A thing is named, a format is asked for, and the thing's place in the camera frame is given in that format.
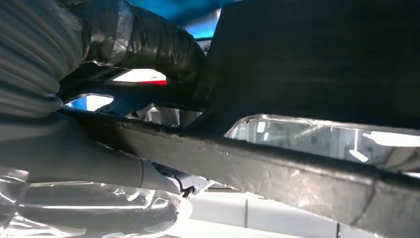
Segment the plastic wrap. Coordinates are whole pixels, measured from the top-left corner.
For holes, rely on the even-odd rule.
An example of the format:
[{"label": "plastic wrap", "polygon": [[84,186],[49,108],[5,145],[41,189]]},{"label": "plastic wrap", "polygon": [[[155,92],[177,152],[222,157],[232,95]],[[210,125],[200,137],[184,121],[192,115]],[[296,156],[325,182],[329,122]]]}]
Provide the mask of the plastic wrap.
[{"label": "plastic wrap", "polygon": [[163,17],[124,0],[62,0],[85,21],[85,61],[120,68],[152,68],[192,84],[205,55],[194,37]]},{"label": "plastic wrap", "polygon": [[158,237],[191,215],[188,200],[164,191],[96,182],[27,183],[0,167],[2,235]]},{"label": "plastic wrap", "polygon": [[419,164],[420,133],[412,129],[260,114],[239,120],[225,136],[391,171]]}]

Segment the fluorescent light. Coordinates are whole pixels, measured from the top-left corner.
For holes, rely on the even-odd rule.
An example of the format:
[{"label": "fluorescent light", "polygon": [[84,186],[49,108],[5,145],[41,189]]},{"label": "fluorescent light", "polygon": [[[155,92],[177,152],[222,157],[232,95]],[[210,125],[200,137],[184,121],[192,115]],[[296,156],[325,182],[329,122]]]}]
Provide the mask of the fluorescent light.
[{"label": "fluorescent light", "polygon": [[86,97],[86,110],[93,112],[105,105],[112,103],[113,101],[113,97],[89,95]]},{"label": "fluorescent light", "polygon": [[263,133],[264,131],[265,131],[265,122],[264,121],[258,122],[257,132],[258,133]]},{"label": "fluorescent light", "polygon": [[362,162],[366,162],[369,160],[368,157],[364,156],[362,153],[360,153],[359,151],[357,151],[357,142],[359,140],[359,130],[356,129],[355,130],[355,148],[354,150],[350,150],[350,154],[353,155],[354,157],[356,157],[358,160],[362,161]]},{"label": "fluorescent light", "polygon": [[143,82],[143,81],[162,81],[166,80],[166,76],[162,73],[149,68],[132,69],[127,73],[118,76],[113,81],[122,82]]},{"label": "fluorescent light", "polygon": [[366,162],[369,160],[368,157],[364,156],[362,153],[360,153],[357,150],[350,150],[350,154],[353,155],[354,157],[356,157],[358,160],[362,161],[362,162]]},{"label": "fluorescent light", "polygon": [[420,179],[420,173],[403,172],[403,174]]},{"label": "fluorescent light", "polygon": [[363,136],[383,146],[420,147],[420,136],[417,135],[372,131],[370,134],[363,133]]}]

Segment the blue ceiling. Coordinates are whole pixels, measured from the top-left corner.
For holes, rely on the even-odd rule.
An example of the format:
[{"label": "blue ceiling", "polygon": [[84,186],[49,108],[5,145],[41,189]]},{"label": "blue ceiling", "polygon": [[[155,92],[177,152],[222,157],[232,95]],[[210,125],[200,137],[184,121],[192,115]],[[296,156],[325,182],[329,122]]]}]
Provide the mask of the blue ceiling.
[{"label": "blue ceiling", "polygon": [[195,38],[211,37],[217,23],[215,10],[233,0],[128,0],[186,29]]}]

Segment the silver duct tape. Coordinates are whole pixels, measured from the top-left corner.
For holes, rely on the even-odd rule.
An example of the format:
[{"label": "silver duct tape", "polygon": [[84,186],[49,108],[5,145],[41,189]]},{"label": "silver duct tape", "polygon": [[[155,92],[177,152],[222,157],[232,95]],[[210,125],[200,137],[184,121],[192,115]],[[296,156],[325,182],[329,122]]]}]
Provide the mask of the silver duct tape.
[{"label": "silver duct tape", "polygon": [[115,35],[115,43],[112,49],[111,57],[107,63],[113,66],[119,63],[124,57],[133,29],[134,14],[130,6],[125,1],[118,1],[118,25]]},{"label": "silver duct tape", "polygon": [[83,29],[80,19],[58,4],[56,0],[48,0],[48,5],[68,29],[75,31]]}]

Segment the wrapped hose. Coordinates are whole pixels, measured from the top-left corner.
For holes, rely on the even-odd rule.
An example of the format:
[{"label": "wrapped hose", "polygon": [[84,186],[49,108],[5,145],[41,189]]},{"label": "wrapped hose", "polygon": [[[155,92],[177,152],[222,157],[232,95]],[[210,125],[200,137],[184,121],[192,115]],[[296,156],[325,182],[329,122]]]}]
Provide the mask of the wrapped hose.
[{"label": "wrapped hose", "polygon": [[195,84],[205,59],[187,31],[124,0],[0,2],[0,114],[43,118],[83,62],[153,68]]},{"label": "wrapped hose", "polygon": [[146,162],[90,141],[55,113],[59,80],[81,63],[154,68],[194,84],[193,37],[124,0],[0,1],[0,163],[29,181],[88,180],[179,192]]}]

